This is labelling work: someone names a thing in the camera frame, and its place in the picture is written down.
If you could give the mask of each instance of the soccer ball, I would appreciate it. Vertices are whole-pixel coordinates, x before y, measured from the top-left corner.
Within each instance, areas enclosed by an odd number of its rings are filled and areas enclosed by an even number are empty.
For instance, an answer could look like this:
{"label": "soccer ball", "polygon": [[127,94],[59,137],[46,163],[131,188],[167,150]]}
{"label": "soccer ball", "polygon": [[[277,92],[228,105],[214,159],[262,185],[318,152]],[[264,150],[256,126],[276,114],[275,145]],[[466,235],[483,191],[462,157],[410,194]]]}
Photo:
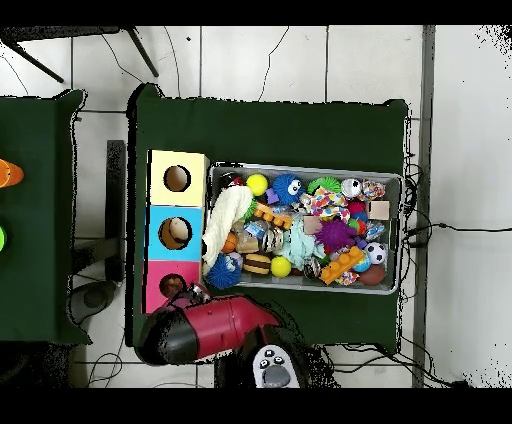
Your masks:
{"label": "soccer ball", "polygon": [[386,248],[383,244],[380,243],[368,243],[364,250],[368,252],[370,260],[374,265],[381,264],[386,260],[386,257],[388,256]]}

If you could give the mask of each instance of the dog toy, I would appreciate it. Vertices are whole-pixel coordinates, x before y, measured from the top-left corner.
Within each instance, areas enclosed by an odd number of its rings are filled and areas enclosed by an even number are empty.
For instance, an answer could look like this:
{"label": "dog toy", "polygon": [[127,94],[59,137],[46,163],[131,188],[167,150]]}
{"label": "dog toy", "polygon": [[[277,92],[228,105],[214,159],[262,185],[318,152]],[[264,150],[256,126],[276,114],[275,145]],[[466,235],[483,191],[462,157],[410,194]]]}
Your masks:
{"label": "dog toy", "polygon": [[334,177],[321,177],[311,181],[308,184],[308,193],[314,194],[318,187],[323,187],[326,190],[332,191],[334,193],[341,192],[341,184]]}
{"label": "dog toy", "polygon": [[228,233],[228,237],[226,238],[224,247],[222,248],[221,252],[231,253],[233,250],[235,250],[235,247],[236,247],[236,236],[233,233]]}
{"label": "dog toy", "polygon": [[240,281],[238,262],[223,253],[217,256],[213,267],[206,274],[206,281],[218,289],[227,289]]}
{"label": "dog toy", "polygon": [[332,252],[345,246],[353,246],[356,230],[349,228],[345,221],[322,222],[322,229],[316,233],[318,243],[329,248]]}
{"label": "dog toy", "polygon": [[361,183],[354,178],[347,178],[341,182],[341,193],[347,199],[353,199],[361,194]]}
{"label": "dog toy", "polygon": [[364,259],[363,251],[356,246],[353,246],[348,253],[342,253],[337,260],[331,261],[329,265],[322,269],[320,279],[325,284],[329,285],[362,259]]}
{"label": "dog toy", "polygon": [[323,258],[325,256],[324,246],[316,243],[314,236],[304,233],[304,220],[302,216],[293,217],[293,225],[290,231],[283,233],[283,247],[274,250],[278,256],[284,256],[292,265],[302,270],[304,261],[312,256]]}
{"label": "dog toy", "polygon": [[249,272],[254,272],[255,274],[266,275],[270,271],[270,258],[263,255],[246,255],[244,269]]}
{"label": "dog toy", "polygon": [[279,204],[291,205],[299,200],[299,197],[304,193],[302,183],[294,174],[282,174],[274,179],[272,189],[277,197],[279,197]]}
{"label": "dog toy", "polygon": [[348,226],[350,228],[353,228],[354,230],[356,230],[356,234],[358,236],[366,233],[366,224],[363,221],[361,221],[360,219],[350,218],[348,220]]}
{"label": "dog toy", "polygon": [[244,265],[244,257],[238,253],[238,252],[231,252],[228,254],[230,258],[233,258],[237,263],[240,269],[242,269],[242,266]]}
{"label": "dog toy", "polygon": [[245,184],[251,189],[252,194],[256,197],[261,196],[268,188],[268,181],[261,174],[250,175]]}
{"label": "dog toy", "polygon": [[386,227],[381,222],[370,222],[367,226],[366,241],[371,241],[379,237]]}
{"label": "dog toy", "polygon": [[270,262],[270,272],[277,278],[286,277],[292,270],[292,264],[284,256],[276,256]]}
{"label": "dog toy", "polygon": [[372,264],[378,265],[384,262],[387,258],[386,248],[380,243],[369,243],[364,249],[370,256]]}
{"label": "dog toy", "polygon": [[252,204],[253,197],[249,187],[233,186],[221,191],[203,234],[203,275],[215,264],[232,225],[246,215]]}
{"label": "dog toy", "polygon": [[235,185],[245,185],[245,181],[240,174],[235,172],[226,172],[220,176],[219,185],[221,189],[225,189]]}
{"label": "dog toy", "polygon": [[375,181],[363,181],[361,193],[357,196],[359,200],[375,200],[378,197],[384,196],[386,193],[386,186],[382,183]]}
{"label": "dog toy", "polygon": [[368,253],[365,252],[364,250],[363,255],[363,258],[352,267],[353,271],[365,272],[368,268],[370,268],[372,264],[372,261],[370,260],[370,255],[368,255]]}
{"label": "dog toy", "polygon": [[379,284],[386,276],[386,271],[380,265],[371,265],[365,272],[359,274],[359,281],[367,286]]}
{"label": "dog toy", "polygon": [[359,274],[355,273],[354,271],[345,271],[343,274],[341,274],[341,277],[336,278],[334,281],[343,286],[350,286],[354,281],[357,280],[358,277]]}

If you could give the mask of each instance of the orange cone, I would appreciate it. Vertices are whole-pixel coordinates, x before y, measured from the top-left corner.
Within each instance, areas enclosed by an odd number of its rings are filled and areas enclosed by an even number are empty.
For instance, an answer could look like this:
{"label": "orange cone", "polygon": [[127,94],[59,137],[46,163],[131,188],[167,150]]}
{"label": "orange cone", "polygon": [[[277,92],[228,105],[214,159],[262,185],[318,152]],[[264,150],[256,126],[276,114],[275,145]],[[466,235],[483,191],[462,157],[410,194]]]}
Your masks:
{"label": "orange cone", "polygon": [[16,185],[23,179],[23,170],[12,163],[0,159],[0,188]]}

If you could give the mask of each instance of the orange lego brick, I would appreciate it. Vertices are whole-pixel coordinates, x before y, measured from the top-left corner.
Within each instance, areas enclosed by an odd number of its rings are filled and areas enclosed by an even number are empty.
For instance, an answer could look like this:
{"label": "orange lego brick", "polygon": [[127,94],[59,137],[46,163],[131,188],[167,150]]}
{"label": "orange lego brick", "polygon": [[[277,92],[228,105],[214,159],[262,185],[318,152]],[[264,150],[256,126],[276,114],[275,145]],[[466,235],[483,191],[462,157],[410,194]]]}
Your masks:
{"label": "orange lego brick", "polygon": [[263,218],[267,222],[273,221],[276,226],[282,226],[285,230],[289,230],[292,226],[291,216],[284,214],[274,215],[272,213],[272,209],[262,203],[258,203],[258,206],[256,206],[256,209],[254,210],[254,216]]}
{"label": "orange lego brick", "polygon": [[342,253],[338,259],[331,261],[329,265],[322,269],[320,279],[329,285],[363,258],[364,253],[358,247],[353,246],[348,253]]}

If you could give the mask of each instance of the chair leg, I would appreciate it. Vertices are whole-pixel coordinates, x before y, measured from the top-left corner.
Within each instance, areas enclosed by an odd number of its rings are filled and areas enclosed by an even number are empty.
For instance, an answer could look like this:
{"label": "chair leg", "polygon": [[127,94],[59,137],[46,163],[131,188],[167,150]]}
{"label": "chair leg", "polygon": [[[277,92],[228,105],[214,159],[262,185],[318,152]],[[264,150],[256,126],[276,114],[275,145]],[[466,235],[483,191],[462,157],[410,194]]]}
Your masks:
{"label": "chair leg", "polygon": [[7,47],[9,47],[12,51],[15,53],[18,53],[23,59],[30,62],[32,65],[34,65],[36,68],[39,68],[41,71],[43,71],[46,75],[52,77],[55,81],[60,82],[61,84],[64,82],[64,79],[58,76],[55,72],[48,69],[46,66],[44,66],[41,62],[39,62],[37,59],[34,59],[32,56],[30,56],[19,44],[16,43],[9,43],[6,44]]}
{"label": "chair leg", "polygon": [[153,66],[151,59],[149,58],[148,54],[146,53],[146,50],[144,49],[144,46],[140,42],[139,37],[137,37],[137,34],[135,33],[135,31],[133,29],[126,29],[126,31],[128,31],[128,34],[130,34],[130,38],[135,43],[137,50],[139,51],[142,58],[144,59],[144,62],[146,62],[146,65],[148,65],[153,76],[155,78],[158,78],[158,72],[157,72],[156,68]]}

